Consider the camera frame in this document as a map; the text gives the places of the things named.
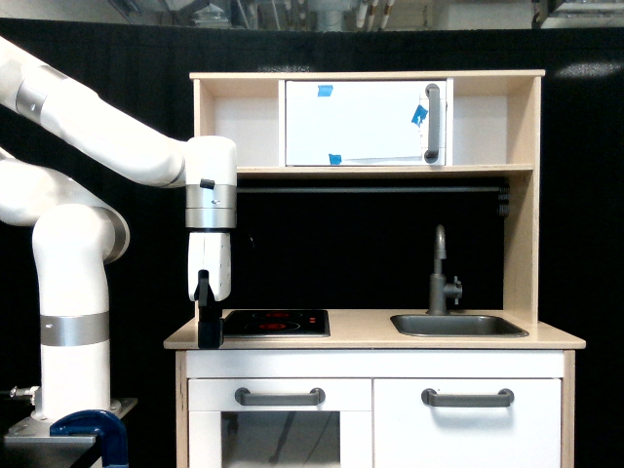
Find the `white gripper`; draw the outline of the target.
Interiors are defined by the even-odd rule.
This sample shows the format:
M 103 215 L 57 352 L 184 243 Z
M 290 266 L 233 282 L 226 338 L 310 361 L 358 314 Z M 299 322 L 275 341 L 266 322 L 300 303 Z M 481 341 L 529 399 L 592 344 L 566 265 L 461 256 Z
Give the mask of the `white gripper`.
M 198 309 L 198 347 L 218 349 L 223 343 L 223 319 L 217 302 L 231 293 L 230 234 L 191 232 L 187 257 L 188 296 Z

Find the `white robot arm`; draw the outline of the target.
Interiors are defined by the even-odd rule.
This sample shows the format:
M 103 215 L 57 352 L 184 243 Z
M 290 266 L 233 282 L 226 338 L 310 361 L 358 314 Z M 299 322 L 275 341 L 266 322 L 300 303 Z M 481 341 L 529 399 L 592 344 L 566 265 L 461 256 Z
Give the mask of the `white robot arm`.
M 188 295 L 199 344 L 223 340 L 231 291 L 237 148 L 223 136 L 176 140 L 9 41 L 1 44 L 1 103 L 133 182 L 186 191 Z M 128 223 L 71 177 L 1 156 L 1 219 L 28 226 L 38 278 L 40 418 L 106 410 L 110 397 L 108 263 L 130 243 Z

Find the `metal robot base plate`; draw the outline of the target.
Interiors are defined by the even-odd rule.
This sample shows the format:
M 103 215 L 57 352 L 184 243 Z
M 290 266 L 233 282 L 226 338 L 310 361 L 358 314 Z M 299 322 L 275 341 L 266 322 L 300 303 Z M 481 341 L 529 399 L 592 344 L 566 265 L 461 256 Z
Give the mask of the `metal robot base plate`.
M 109 411 L 119 419 L 123 419 L 137 403 L 137 398 L 113 399 Z M 33 412 L 9 428 L 8 434 L 4 436 L 4 442 L 7 445 L 69 444 L 90 447 L 96 443 L 98 438 L 91 434 L 52 436 L 50 434 L 51 426 L 51 420 Z

